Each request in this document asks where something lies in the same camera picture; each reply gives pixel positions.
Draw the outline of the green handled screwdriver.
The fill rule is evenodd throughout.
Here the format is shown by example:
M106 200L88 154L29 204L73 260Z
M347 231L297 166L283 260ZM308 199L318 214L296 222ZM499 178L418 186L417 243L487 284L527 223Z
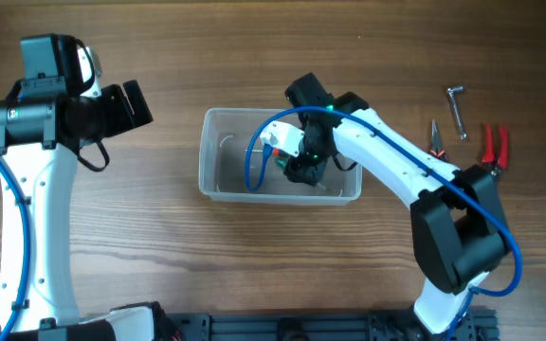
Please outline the green handled screwdriver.
M275 164L282 170L286 179L295 184L304 184L324 191L330 189L322 185L321 180L326 171L327 162L322 161L315 165L300 165L293 157L277 157Z

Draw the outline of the clear plastic container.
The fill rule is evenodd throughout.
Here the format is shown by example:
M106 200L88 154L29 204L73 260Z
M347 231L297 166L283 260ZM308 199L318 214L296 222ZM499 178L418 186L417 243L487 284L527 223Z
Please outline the clear plastic container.
M245 184L246 148L257 128L278 109L223 108L206 111L199 152L199 189L211 200L251 204L344 206L362 190L362 168L341 171L330 160L314 187L292 183L270 157L257 191Z

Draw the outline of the orange black needle-nose pliers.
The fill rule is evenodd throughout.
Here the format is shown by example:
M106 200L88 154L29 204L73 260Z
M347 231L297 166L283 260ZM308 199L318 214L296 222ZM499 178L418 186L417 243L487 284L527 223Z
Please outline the orange black needle-nose pliers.
M446 150L443 147L442 139L439 133L438 124L435 119L431 121L431 139L429 153L435 158L448 162Z

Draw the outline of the silver L-shaped socket wrench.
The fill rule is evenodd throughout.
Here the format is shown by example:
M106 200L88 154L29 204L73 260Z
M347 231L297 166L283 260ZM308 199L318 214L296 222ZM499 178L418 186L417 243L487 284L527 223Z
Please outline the silver L-shaped socket wrench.
M468 134L467 134L466 129L464 127L464 121L463 121L461 112L459 110L459 105L458 105L458 100L457 100L457 95L459 93L462 93L463 90L464 90L464 88L462 86L448 87L446 89L446 95L447 95L447 98L448 98L448 101L449 101L449 105L450 105L452 114L455 117L459 138L461 140L467 140L468 139Z

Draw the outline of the red handled cutters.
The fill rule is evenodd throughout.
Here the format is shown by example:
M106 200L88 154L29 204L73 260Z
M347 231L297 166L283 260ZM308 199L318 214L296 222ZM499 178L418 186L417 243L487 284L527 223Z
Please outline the red handled cutters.
M493 134L492 125L485 123L484 149L482 153L482 166L488 170L495 182L508 168L509 160L509 133L504 125L498 127L498 138Z

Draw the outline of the black red-collar screwdriver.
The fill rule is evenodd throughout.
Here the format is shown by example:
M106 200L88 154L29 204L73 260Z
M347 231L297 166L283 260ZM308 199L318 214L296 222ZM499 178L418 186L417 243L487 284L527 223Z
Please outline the black red-collar screwdriver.
M279 156L280 151L276 148L272 150L263 150L263 149L252 149L251 151L246 150L246 158L255 158L257 156L263 156L264 158Z

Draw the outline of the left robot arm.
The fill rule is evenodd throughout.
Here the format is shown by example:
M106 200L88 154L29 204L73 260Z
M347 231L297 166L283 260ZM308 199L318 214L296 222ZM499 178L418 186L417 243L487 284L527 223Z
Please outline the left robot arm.
M150 123L136 81L101 87L95 54L63 34L21 42L25 76L0 100L0 340L174 340L155 302L82 319L70 199L82 148Z

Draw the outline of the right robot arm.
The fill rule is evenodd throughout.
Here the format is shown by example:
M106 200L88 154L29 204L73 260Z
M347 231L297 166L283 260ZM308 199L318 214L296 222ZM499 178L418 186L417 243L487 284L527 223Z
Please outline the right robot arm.
M476 295L506 296L522 262L490 172L461 170L395 132L352 92L336 98L308 73L284 92L300 121L284 174L316 185L342 155L390 189L410 213L413 252L425 284L413 305L430 334L451 338Z

